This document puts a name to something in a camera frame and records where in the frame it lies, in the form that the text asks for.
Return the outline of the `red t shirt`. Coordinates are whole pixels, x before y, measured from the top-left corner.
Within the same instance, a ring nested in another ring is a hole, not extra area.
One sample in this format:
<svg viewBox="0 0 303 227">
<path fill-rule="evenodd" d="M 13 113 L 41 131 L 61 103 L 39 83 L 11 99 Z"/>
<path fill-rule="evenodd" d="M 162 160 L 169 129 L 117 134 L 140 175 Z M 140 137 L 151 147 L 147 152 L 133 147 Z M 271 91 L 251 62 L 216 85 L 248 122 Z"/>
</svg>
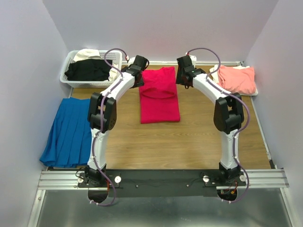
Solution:
<svg viewBox="0 0 303 227">
<path fill-rule="evenodd" d="M 179 122 L 180 112 L 174 67 L 145 70 L 139 87 L 141 123 Z"/>
</svg>

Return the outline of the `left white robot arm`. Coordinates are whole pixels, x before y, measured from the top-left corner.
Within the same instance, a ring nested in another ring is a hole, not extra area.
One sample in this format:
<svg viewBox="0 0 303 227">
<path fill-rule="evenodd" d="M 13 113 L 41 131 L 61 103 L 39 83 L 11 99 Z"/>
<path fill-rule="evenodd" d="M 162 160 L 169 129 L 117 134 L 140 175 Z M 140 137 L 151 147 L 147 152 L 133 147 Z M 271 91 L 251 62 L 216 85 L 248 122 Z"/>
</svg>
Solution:
<svg viewBox="0 0 303 227">
<path fill-rule="evenodd" d="M 149 61 L 140 55 L 133 63 L 124 67 L 117 80 L 101 93 L 93 93 L 89 103 L 88 121 L 91 127 L 92 144 L 85 176 L 95 186 L 101 186 L 105 181 L 106 148 L 110 130 L 117 121 L 117 102 L 131 88 L 144 85 L 142 72 Z"/>
</svg>

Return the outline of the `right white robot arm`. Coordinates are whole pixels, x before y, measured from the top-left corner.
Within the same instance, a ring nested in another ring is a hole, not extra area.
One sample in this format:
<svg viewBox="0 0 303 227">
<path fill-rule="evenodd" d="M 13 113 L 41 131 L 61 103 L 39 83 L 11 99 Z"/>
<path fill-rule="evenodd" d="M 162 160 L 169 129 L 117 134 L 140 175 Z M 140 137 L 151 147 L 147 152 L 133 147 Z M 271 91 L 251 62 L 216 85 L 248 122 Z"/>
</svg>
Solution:
<svg viewBox="0 0 303 227">
<path fill-rule="evenodd" d="M 177 58 L 176 83 L 193 87 L 214 103 L 214 125 L 221 132 L 222 156 L 217 170 L 203 172 L 205 184 L 229 185 L 241 175 L 238 158 L 238 130 L 244 121 L 241 95 L 231 94 L 215 84 L 201 69 L 194 67 L 190 56 Z"/>
</svg>

